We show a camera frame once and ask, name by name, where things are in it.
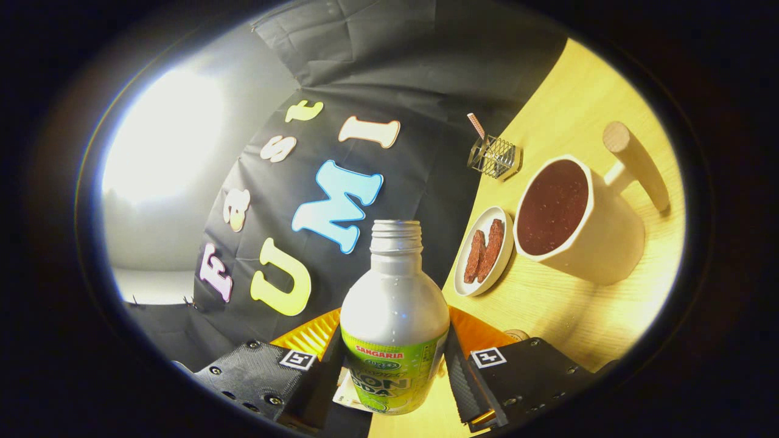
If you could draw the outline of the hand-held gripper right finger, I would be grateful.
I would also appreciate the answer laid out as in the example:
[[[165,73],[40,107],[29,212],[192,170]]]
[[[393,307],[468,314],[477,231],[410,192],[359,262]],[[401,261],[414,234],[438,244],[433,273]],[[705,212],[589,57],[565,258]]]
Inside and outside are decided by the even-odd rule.
[[[473,433],[523,426],[600,379],[542,338],[517,340],[455,307],[444,358],[460,421]]]

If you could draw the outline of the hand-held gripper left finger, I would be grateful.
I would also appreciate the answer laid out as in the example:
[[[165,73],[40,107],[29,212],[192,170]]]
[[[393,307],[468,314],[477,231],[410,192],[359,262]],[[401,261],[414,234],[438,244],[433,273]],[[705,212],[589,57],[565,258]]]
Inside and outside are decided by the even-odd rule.
[[[339,308],[273,341],[245,341],[193,379],[238,408],[304,434],[326,424],[344,347]]]

